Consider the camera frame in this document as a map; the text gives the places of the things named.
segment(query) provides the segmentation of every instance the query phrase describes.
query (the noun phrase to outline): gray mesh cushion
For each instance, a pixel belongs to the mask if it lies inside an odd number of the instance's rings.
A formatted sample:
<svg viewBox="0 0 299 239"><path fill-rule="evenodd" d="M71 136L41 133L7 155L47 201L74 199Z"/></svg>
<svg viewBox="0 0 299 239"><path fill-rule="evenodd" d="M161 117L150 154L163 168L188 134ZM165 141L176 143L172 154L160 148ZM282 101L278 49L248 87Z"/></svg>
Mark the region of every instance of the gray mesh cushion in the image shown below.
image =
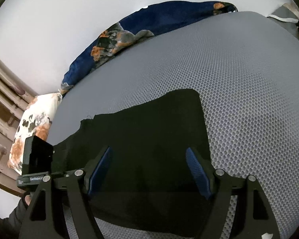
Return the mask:
<svg viewBox="0 0 299 239"><path fill-rule="evenodd" d="M299 225L299 41L257 13L210 17L124 51L67 94L48 142L181 88L200 94L214 167L255 175L288 238Z"/></svg>

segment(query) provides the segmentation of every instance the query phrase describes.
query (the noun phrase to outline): black bracket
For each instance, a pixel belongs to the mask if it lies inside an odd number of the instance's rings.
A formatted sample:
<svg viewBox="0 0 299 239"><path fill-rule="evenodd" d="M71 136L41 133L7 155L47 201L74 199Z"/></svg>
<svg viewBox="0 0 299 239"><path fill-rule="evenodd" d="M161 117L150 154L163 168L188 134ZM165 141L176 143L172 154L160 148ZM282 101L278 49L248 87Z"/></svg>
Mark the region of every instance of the black bracket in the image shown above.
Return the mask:
<svg viewBox="0 0 299 239"><path fill-rule="evenodd" d="M197 150L189 148L187 153L191 152L197 159L197 162L203 169L201 179L196 172L196 184L202 186L210 182L211 188L216 193L211 196L213 207L209 214L207 222L202 226L201 231L195 239L219 239L222 229L226 222L227 212L230 204L230 197L237 195L236 212L230 238L232 239L260 239L268 234L266 238L279 239L280 234L276 219L268 202L268 199L262 190L257 178L248 175L246 179L232 177L222 169L214 169L211 173L211 163L205 161ZM192 166L192 174L197 170L197 166Z"/></svg>
<svg viewBox="0 0 299 239"><path fill-rule="evenodd" d="M47 142L38 142L36 138L28 143L40 143L48 152L40 156L47 164L51 147ZM26 156L28 163L40 166L34 153L34 146L27 147L32 157ZM40 173L26 173L17 179L20 188L35 190L34 197L23 220L19 239L61 239L69 238L63 214L62 199L67 197L72 212L74 226L80 239L104 239L88 204L89 196L96 193L102 184L112 159L112 150L105 146L96 158L89 161L85 168L68 172L52 173L47 169ZM257 178L248 175L246 179L232 177L224 170L215 170L209 159L202 157L195 148L188 148L186 161L192 172L199 192L213 205L208 219L195 239L219 239L224 227L230 197L237 195L236 213L230 238L234 239L279 239L279 230Z"/></svg>

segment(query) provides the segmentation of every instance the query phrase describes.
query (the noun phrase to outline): black fabric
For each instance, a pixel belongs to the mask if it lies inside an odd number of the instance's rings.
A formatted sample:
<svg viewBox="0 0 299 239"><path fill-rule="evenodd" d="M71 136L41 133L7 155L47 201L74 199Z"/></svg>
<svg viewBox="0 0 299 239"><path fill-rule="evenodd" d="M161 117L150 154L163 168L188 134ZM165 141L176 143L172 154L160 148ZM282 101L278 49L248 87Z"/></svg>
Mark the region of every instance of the black fabric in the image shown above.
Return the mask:
<svg viewBox="0 0 299 239"><path fill-rule="evenodd" d="M22 221L25 217L28 205L25 201L25 196L29 193L25 193L19 200L17 207L11 212L9 217L0 218L0 238L14 239L19 237Z"/></svg>
<svg viewBox="0 0 299 239"><path fill-rule="evenodd" d="M185 159L196 147L210 160L199 94L176 90L148 103L81 121L54 146L52 171L83 168L102 146L113 151L100 192L90 201L97 218L148 231L193 237L209 212Z"/></svg>

